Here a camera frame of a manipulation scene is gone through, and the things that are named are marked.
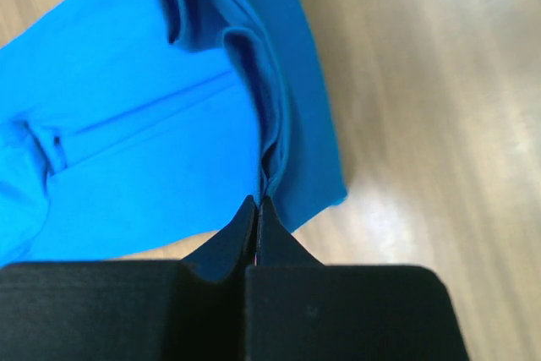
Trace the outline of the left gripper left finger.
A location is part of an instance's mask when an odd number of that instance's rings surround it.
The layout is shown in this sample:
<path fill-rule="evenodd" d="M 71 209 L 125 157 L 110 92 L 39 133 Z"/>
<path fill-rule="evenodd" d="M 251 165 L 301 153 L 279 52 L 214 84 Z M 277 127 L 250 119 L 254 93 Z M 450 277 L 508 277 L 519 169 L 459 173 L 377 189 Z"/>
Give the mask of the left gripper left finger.
<path fill-rule="evenodd" d="M 255 203 L 182 260 L 1 270 L 4 360 L 235 360 Z"/>

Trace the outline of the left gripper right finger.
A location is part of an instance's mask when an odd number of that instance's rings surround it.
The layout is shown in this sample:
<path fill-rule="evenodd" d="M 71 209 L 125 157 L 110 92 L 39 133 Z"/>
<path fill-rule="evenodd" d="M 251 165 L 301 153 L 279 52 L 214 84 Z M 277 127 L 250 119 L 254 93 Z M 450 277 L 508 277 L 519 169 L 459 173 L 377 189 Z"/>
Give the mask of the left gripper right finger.
<path fill-rule="evenodd" d="M 247 360 L 466 360 L 445 284 L 417 265 L 324 265 L 260 206 L 245 272 Z"/>

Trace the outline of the blue t shirt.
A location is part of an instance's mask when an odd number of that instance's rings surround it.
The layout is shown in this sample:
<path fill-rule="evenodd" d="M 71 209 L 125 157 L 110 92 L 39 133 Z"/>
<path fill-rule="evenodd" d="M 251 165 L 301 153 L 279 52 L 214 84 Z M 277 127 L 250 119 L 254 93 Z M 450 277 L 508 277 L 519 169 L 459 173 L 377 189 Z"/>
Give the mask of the blue t shirt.
<path fill-rule="evenodd" d="M 104 260 L 347 195 L 299 0 L 65 0 L 1 50 L 1 261 Z"/>

